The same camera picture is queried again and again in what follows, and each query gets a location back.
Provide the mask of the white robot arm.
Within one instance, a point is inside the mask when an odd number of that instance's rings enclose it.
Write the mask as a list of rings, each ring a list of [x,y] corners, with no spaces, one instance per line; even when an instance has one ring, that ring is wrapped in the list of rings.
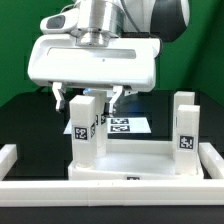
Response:
[[[111,114],[123,92],[155,87],[155,59],[189,19],[188,0],[73,0],[41,21],[28,75],[52,87],[58,111],[68,88],[111,89]]]

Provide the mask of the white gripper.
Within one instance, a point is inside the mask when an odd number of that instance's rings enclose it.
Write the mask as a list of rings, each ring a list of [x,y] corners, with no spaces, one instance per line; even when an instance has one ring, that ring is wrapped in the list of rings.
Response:
[[[106,47],[78,46],[69,34],[43,35],[34,44],[28,75],[40,86],[52,85],[56,111],[65,109],[66,86],[110,89],[112,98],[104,114],[112,116],[115,104],[126,90],[149,92],[155,87],[157,38],[112,38]]]

